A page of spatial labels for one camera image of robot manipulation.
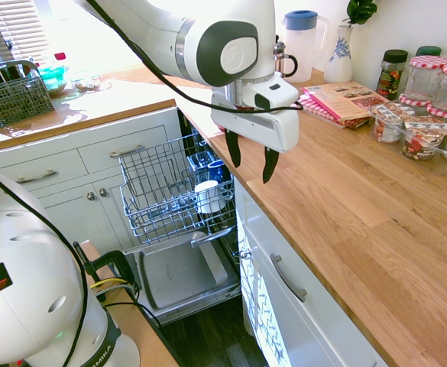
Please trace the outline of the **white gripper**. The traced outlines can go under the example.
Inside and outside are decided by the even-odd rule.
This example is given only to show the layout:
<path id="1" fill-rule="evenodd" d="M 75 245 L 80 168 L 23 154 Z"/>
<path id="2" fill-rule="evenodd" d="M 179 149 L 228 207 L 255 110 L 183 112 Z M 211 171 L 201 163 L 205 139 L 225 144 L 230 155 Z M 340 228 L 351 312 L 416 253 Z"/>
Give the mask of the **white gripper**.
<path id="1" fill-rule="evenodd" d="M 233 112 L 211 108 L 211 117 L 217 126 L 225 128 L 225 141 L 235 168 L 241 165 L 239 135 L 265 146 L 262 180 L 266 184 L 274 173 L 280 153 L 293 149 L 298 143 L 298 112 L 284 110 L 262 114 L 235 113 L 235 107 L 220 91 L 212 92 L 211 103 L 228 109 L 233 108 Z"/>

